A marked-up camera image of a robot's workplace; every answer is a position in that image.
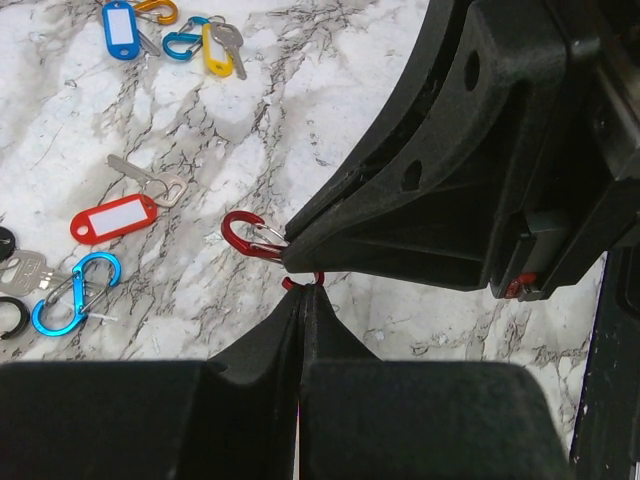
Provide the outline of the yellow key tag with key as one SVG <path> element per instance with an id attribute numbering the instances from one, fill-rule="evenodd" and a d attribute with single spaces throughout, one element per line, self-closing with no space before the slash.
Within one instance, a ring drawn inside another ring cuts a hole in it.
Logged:
<path id="1" fill-rule="evenodd" d="M 202 40 L 205 65 L 211 73 L 218 77 L 235 74 L 241 80 L 247 79 L 240 52 L 244 40 L 235 25 L 227 23 L 222 16 L 210 17 L 202 27 Z"/>

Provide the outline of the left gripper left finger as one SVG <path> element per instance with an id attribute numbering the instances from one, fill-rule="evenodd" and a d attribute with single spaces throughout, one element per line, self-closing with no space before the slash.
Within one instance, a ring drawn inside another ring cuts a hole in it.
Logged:
<path id="1" fill-rule="evenodd" d="M 300 288 L 208 360 L 1 368 L 5 479 L 289 479 Z"/>

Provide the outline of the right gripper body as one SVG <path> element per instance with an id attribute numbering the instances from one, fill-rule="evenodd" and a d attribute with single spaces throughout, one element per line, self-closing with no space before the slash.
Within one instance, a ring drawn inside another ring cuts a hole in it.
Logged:
<path id="1" fill-rule="evenodd" d="M 545 300 L 639 241 L 639 5 L 505 1 L 492 24 L 523 100 L 507 108 L 509 219 L 490 287 Z"/>

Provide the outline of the blue carabiner front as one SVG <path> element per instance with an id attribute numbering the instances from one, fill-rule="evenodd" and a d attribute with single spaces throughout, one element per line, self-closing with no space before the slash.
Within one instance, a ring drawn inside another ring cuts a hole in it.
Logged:
<path id="1" fill-rule="evenodd" d="M 204 26 L 209 23 L 206 17 L 190 17 L 177 31 L 169 32 L 163 38 L 164 53 L 176 61 L 190 61 L 203 47 Z"/>

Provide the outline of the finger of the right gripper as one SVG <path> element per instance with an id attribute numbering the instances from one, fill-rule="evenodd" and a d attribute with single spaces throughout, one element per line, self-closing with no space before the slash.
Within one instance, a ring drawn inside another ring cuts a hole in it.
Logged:
<path id="1" fill-rule="evenodd" d="M 436 100 L 374 181 L 389 195 L 366 210 L 333 208 L 288 240 L 293 273 L 358 272 L 457 290 L 484 287 L 509 216 L 508 106 L 523 97 L 492 18 L 505 1 L 469 1 Z"/>
<path id="2" fill-rule="evenodd" d="M 293 240 L 335 207 L 359 211 L 389 195 L 374 178 L 406 146 L 436 100 L 461 39 L 469 1 L 431 1 L 404 71 L 363 137 L 320 190 L 286 225 Z"/>

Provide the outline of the blue key tag with key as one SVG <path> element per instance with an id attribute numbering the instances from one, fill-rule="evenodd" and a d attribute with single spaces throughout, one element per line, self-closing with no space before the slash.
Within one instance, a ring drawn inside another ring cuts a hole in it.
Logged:
<path id="1" fill-rule="evenodd" d="M 139 31 L 134 7 L 126 1 L 109 1 L 101 9 L 106 48 L 118 60 L 133 60 L 142 50 L 159 57 L 160 50 Z"/>

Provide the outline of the orange carabiner front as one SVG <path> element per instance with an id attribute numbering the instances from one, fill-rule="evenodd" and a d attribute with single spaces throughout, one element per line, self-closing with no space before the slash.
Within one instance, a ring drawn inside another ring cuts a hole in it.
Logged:
<path id="1" fill-rule="evenodd" d="M 178 20 L 178 7 L 171 0 L 131 1 L 135 14 L 159 25 L 172 25 Z"/>

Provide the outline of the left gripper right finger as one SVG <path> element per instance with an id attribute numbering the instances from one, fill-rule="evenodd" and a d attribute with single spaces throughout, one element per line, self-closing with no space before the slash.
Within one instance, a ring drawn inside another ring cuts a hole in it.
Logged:
<path id="1" fill-rule="evenodd" d="M 304 479 L 567 479 L 542 388 L 500 362 L 384 361 L 324 288 L 300 309 Z"/>

